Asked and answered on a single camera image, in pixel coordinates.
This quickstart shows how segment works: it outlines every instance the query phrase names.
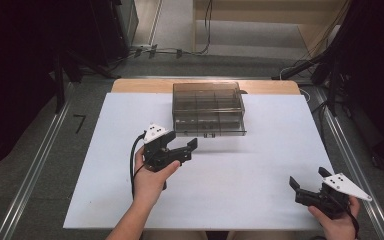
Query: clear plastic box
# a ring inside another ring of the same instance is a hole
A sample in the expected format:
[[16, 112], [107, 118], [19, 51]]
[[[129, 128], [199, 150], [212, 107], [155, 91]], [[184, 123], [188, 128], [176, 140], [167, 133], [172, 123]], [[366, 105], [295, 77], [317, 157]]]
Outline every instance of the clear plastic box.
[[176, 135], [244, 136], [245, 107], [237, 82], [173, 84]]

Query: black curtain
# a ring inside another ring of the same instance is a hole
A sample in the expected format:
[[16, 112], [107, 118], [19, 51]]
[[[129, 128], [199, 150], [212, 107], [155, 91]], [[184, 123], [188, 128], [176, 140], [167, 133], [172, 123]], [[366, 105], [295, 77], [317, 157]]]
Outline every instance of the black curtain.
[[[361, 105], [384, 138], [384, 1], [370, 2], [364, 28], [360, 22], [354, 24], [359, 33], [344, 52], [342, 73], [350, 77], [345, 83], [346, 92]], [[370, 147], [384, 161], [384, 140]]]
[[52, 52], [32, 1], [0, 1], [0, 160], [55, 93]]

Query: finger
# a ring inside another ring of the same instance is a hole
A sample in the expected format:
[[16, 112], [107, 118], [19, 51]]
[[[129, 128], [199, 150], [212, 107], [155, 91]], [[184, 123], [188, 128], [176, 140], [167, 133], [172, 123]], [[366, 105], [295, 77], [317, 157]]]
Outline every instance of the finger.
[[358, 212], [360, 211], [360, 203], [358, 202], [358, 199], [354, 196], [350, 196], [350, 210], [351, 214], [354, 217], [357, 217]]
[[163, 168], [158, 172], [158, 175], [161, 177], [161, 180], [167, 180], [178, 168], [180, 167], [179, 161], [174, 161], [170, 163], [167, 167]]
[[320, 222], [324, 228], [332, 223], [332, 220], [315, 206], [308, 207], [308, 211]]
[[142, 146], [137, 150], [135, 154], [135, 171], [137, 171], [143, 165], [143, 153], [145, 148]]

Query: metal rail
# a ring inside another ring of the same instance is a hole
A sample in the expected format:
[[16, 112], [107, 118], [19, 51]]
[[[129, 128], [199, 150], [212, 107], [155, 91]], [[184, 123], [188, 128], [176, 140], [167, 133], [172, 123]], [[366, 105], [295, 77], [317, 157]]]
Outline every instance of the metal rail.
[[15, 228], [17, 227], [18, 221], [27, 205], [31, 193], [33, 192], [34, 186], [36, 185], [37, 179], [42, 171], [42, 168], [46, 162], [49, 151], [58, 135], [59, 129], [64, 121], [67, 114], [67, 110], [70, 106], [72, 95], [74, 92], [74, 86], [72, 83], [68, 84], [66, 90], [67, 101], [62, 106], [60, 113], [56, 114], [49, 126], [49, 129], [36, 153], [32, 165], [26, 174], [17, 194], [12, 200], [9, 209], [5, 215], [4, 221], [0, 227], [0, 239], [11, 239]]
[[[320, 103], [326, 101], [327, 99], [326, 94], [320, 88], [317, 88], [316, 95]], [[326, 111], [325, 116], [354, 183], [373, 198], [373, 201], [363, 201], [363, 204], [369, 214], [379, 239], [384, 240], [384, 212], [360, 167], [357, 156], [354, 154], [354, 151], [352, 150], [352, 147], [350, 146], [344, 131], [341, 128], [339, 119], [334, 117], [330, 111]]]

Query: white paper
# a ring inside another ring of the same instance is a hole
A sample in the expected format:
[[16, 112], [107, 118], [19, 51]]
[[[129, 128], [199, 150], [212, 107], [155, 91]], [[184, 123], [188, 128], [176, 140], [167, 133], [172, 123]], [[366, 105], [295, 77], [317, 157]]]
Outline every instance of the white paper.
[[[147, 229], [312, 230], [317, 221], [289, 186], [318, 192], [333, 173], [300, 95], [243, 95], [245, 136], [198, 138], [192, 160], [167, 181]], [[171, 129], [172, 95], [109, 93], [64, 228], [113, 228], [131, 204], [130, 150], [151, 122]], [[192, 138], [178, 137], [169, 148]]]

